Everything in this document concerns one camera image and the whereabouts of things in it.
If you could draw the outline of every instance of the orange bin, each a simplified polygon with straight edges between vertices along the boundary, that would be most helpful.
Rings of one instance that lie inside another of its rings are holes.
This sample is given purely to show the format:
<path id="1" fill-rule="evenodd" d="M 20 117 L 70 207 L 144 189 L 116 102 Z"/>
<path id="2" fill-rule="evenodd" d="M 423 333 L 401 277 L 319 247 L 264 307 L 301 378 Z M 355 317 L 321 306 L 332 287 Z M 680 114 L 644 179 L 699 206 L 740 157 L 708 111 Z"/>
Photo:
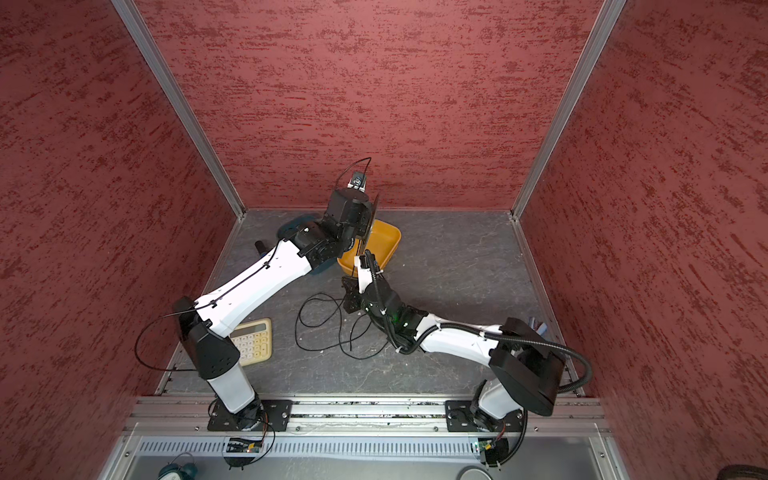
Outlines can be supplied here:
<path id="1" fill-rule="evenodd" d="M 373 221 L 371 236 L 368 237 L 366 248 L 376 255 L 376 262 L 382 270 L 384 270 L 389 259 L 392 258 L 395 250 L 397 250 L 401 237 L 402 234 L 398 227 L 382 222 L 381 220 Z M 337 260 L 339 265 L 341 265 L 341 269 L 344 270 L 344 273 L 347 275 L 352 275 L 358 245 L 360 245 L 360 240 L 355 240 L 355 246 Z"/>

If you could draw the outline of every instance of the yellow plastic tray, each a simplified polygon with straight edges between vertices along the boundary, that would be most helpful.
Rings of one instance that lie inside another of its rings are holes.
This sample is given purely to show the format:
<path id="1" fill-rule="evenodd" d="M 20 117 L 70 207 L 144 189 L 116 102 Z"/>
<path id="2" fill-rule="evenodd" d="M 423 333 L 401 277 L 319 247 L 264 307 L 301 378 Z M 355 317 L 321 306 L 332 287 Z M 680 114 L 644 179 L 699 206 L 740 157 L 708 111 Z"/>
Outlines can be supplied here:
<path id="1" fill-rule="evenodd" d="M 373 221 L 371 236 L 368 238 L 366 248 L 376 255 L 376 262 L 382 270 L 384 270 L 389 259 L 392 258 L 395 250 L 397 250 L 401 237 L 402 234 L 398 227 L 382 222 L 381 220 Z M 360 245 L 360 240 L 355 240 L 355 246 L 337 260 L 339 265 L 341 265 L 341 269 L 344 270 L 344 273 L 347 275 L 352 275 L 358 245 Z"/>

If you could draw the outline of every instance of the work surface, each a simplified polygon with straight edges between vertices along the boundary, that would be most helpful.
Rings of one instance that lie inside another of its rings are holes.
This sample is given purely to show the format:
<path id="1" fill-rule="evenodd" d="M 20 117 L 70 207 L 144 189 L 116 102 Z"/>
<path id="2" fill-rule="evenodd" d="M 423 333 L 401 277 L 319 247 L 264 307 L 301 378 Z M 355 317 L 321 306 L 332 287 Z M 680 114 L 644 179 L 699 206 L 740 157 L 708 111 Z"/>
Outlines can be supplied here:
<path id="1" fill-rule="evenodd" d="M 253 243 L 272 247 L 277 228 L 300 213 L 284 210 L 252 210 L 247 214 L 226 265 L 211 288 L 234 278 L 258 260 Z M 382 211 L 377 218 L 402 231 L 402 240 L 385 270 L 390 286 L 409 305 L 446 319 L 491 325 L 508 316 L 543 321 L 531 281 L 515 242 L 506 213 Z M 299 349 L 294 340 L 296 314 L 304 300 L 324 292 L 340 299 L 343 272 L 338 265 L 318 275 L 307 275 L 291 283 L 254 310 L 246 322 L 272 319 L 272 357 L 245 367 L 248 379 L 260 394 L 279 393 L 434 393 L 467 395 L 483 379 L 493 378 L 488 367 L 444 353 L 410 356 L 386 346 L 377 356 L 355 360 L 339 347 L 320 352 Z M 335 308 L 333 302 L 308 305 L 302 318 L 310 325 L 321 323 Z M 343 339 L 357 313 L 344 314 Z M 367 319 L 361 319 L 355 335 Z M 339 342 L 336 314 L 320 328 L 299 326 L 303 346 L 320 348 Z M 374 326 L 353 342 L 352 354 L 365 356 L 386 342 Z M 180 368 L 191 366 L 189 359 Z M 195 372 L 176 372 L 167 392 L 204 392 L 210 387 Z"/>

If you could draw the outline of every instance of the metal corner post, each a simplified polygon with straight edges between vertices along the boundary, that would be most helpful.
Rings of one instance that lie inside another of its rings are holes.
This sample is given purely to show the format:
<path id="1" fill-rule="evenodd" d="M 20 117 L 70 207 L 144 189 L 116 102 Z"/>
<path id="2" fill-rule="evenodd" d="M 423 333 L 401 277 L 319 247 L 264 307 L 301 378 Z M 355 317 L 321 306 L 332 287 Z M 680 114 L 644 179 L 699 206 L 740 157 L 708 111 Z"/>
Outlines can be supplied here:
<path id="1" fill-rule="evenodd" d="M 512 216 L 517 221 L 521 219 L 523 210 L 525 210 L 531 199 L 533 190 L 536 188 L 536 184 L 539 178 L 541 178 L 547 162 L 549 162 L 549 157 L 552 155 L 554 147 L 557 145 L 560 135 L 563 133 L 565 125 L 571 117 L 571 112 L 576 107 L 581 92 L 584 90 L 584 86 L 587 84 L 587 80 L 598 62 L 598 58 L 600 58 L 600 53 L 603 51 L 605 42 L 611 35 L 611 30 L 616 25 L 625 2 L 626 0 L 605 0 L 598 12 L 598 17 L 594 21 L 594 26 L 586 43 L 584 43 L 584 49 L 581 51 L 576 68 L 574 68 L 571 74 L 571 80 L 568 81 L 568 86 L 565 88 L 565 93 L 563 93 L 558 109 L 554 113 L 549 130 L 547 130 L 544 141 L 541 143 L 541 148 L 533 160 L 531 170 L 525 178 L 515 205 L 512 207 Z"/>
<path id="2" fill-rule="evenodd" d="M 163 91 L 168 97 L 168 101 L 174 107 L 181 123 L 187 129 L 187 133 L 190 135 L 195 147 L 197 147 L 197 151 L 200 152 L 205 164 L 214 176 L 214 180 L 221 189 L 221 192 L 227 198 L 227 201 L 232 207 L 232 211 L 238 218 L 242 218 L 246 212 L 245 205 L 219 161 L 216 151 L 208 141 L 208 138 L 203 131 L 203 127 L 200 126 L 200 123 L 197 121 L 197 118 L 192 111 L 192 107 L 181 92 L 178 83 L 176 83 L 174 75 L 170 72 L 170 68 L 165 62 L 157 44 L 155 44 L 152 34 L 149 32 L 147 24 L 144 23 L 144 19 L 141 17 L 141 13 L 138 11 L 136 4 L 134 4 L 133 0 L 112 0 L 112 5 L 114 5 L 115 9 L 118 11 L 125 27 L 128 29 L 134 42 L 136 42 L 136 46 L 138 46 L 141 54 L 144 56 L 144 60 L 147 62 L 155 78 L 163 88 Z"/>

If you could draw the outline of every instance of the textured red wall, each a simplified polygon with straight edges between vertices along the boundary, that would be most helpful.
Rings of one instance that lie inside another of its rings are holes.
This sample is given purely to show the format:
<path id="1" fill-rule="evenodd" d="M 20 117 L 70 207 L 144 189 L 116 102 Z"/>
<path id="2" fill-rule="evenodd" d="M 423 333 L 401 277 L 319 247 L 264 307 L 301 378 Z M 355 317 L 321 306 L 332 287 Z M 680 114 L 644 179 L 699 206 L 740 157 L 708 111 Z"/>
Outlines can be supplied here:
<path id="1" fill-rule="evenodd" d="M 601 0 L 137 0 L 248 207 L 509 208 Z"/>
<path id="2" fill-rule="evenodd" d="M 633 480 L 768 466 L 768 4 L 630 0 L 524 213 Z"/>
<path id="3" fill-rule="evenodd" d="M 0 55 L 0 472 L 93 478 L 233 215 L 108 0 L 3 2 Z"/>

